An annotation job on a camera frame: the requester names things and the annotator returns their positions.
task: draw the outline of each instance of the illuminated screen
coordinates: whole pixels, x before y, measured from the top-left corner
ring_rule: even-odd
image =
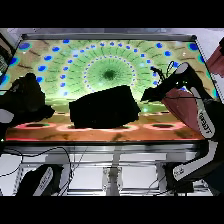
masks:
[[[7,140],[21,141],[151,141],[195,140],[203,136],[184,125],[161,102],[140,102],[146,88],[156,87],[159,76],[188,62],[202,79],[206,91],[217,98],[215,87],[195,42],[147,40],[28,40],[22,41],[11,60],[0,89],[33,72],[46,104],[55,109],[48,120],[11,128]],[[108,130],[76,129],[69,105],[84,95],[128,85],[141,112],[139,120]]]

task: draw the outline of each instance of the display screen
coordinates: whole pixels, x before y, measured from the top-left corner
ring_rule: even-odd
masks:
[[[50,119],[11,128],[7,140],[21,141],[151,141],[195,140],[203,136],[186,126],[161,102],[140,102],[144,90],[156,87],[162,69],[174,61],[168,75],[188,62],[204,88],[217,98],[204,59],[195,42],[147,40],[28,40],[11,60],[0,89],[32,72],[55,109]],[[139,120],[107,130],[76,129],[70,121],[69,102],[97,91],[128,85],[141,110]]]

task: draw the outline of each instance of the robotic arm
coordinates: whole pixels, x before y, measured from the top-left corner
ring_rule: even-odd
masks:
[[[151,69],[162,76],[160,70]],[[194,69],[186,62],[182,63],[168,78],[163,79],[162,83],[156,88],[146,89],[141,101],[161,101],[164,98],[169,98],[166,93],[171,89],[179,89],[183,86],[186,86],[192,93],[192,98],[196,100],[199,130],[208,140],[207,154],[175,167],[173,176],[177,181],[194,181],[205,177],[224,162],[224,150],[222,149],[224,146],[222,140],[224,105],[212,99],[205,91],[203,83]]]

